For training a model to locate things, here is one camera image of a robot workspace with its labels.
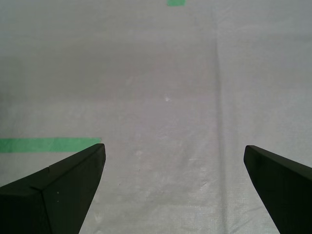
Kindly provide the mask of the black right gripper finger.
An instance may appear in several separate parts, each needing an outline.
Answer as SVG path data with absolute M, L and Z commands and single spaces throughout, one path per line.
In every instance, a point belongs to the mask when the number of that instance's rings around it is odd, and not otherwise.
M 101 181 L 105 145 L 95 144 L 0 188 L 2 234 L 77 234 Z
M 281 234 L 312 232 L 312 169 L 248 145 L 244 164 L 252 184 Z

